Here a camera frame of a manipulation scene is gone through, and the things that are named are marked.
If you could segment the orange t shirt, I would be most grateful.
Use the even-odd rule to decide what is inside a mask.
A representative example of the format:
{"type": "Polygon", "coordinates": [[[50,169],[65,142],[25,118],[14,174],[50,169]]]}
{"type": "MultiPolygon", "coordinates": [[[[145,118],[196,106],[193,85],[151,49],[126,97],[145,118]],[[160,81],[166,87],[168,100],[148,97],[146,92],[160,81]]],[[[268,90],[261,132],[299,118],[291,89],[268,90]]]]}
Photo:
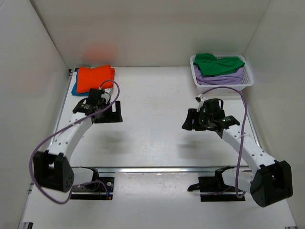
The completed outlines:
{"type": "Polygon", "coordinates": [[[77,73],[76,92],[83,94],[89,92],[91,88],[98,89],[105,82],[102,89],[113,88],[115,69],[110,65],[95,68],[80,67],[77,73]]]}

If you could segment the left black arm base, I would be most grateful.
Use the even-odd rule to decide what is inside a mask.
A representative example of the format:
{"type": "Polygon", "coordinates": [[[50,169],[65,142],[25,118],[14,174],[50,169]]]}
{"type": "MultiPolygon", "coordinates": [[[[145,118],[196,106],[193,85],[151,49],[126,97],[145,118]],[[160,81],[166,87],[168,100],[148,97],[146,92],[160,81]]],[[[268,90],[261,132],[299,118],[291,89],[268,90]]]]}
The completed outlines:
{"type": "Polygon", "coordinates": [[[102,173],[93,167],[75,167],[71,200],[113,200],[114,173],[102,173]]]}

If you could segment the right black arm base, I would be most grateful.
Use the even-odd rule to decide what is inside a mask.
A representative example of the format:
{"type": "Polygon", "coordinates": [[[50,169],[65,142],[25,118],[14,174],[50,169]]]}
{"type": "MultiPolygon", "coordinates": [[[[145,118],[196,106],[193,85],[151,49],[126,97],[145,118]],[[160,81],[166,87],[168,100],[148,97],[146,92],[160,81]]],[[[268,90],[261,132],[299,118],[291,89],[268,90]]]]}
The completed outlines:
{"type": "Polygon", "coordinates": [[[232,166],[226,166],[215,170],[214,176],[198,177],[198,183],[188,187],[188,192],[200,191],[201,202],[242,202],[245,197],[238,198],[236,194],[231,194],[235,191],[234,186],[228,186],[224,183],[222,174],[227,170],[231,172],[234,169],[232,166]]]}

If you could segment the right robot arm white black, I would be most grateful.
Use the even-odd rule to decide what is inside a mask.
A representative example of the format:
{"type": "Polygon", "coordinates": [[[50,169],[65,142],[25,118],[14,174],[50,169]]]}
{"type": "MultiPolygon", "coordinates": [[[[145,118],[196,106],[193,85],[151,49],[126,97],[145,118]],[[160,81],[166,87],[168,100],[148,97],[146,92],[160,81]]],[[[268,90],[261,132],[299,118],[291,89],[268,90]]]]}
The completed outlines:
{"type": "Polygon", "coordinates": [[[238,197],[249,193],[260,207],[287,199],[293,195],[291,166],[286,161],[278,161],[259,147],[244,131],[233,116],[226,116],[221,99],[196,98],[197,108],[188,110],[182,128],[187,131],[212,131],[228,143],[244,160],[250,172],[233,166],[215,170],[214,176],[199,179],[190,185],[188,191],[199,190],[204,195],[219,195],[235,188],[238,197]]]}

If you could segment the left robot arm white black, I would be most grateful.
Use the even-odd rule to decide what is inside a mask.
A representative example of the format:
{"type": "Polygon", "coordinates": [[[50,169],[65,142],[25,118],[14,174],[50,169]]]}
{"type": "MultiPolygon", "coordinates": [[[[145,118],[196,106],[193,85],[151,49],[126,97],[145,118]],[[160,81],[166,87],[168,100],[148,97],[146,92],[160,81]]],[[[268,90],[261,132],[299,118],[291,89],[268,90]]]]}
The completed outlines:
{"type": "Polygon", "coordinates": [[[55,137],[45,150],[33,156],[34,177],[40,187],[68,192],[85,185],[94,190],[100,178],[94,168],[70,166],[70,159],[79,141],[93,124],[122,122],[120,101],[112,101],[112,89],[90,89],[72,111],[67,129],[55,137]]]}

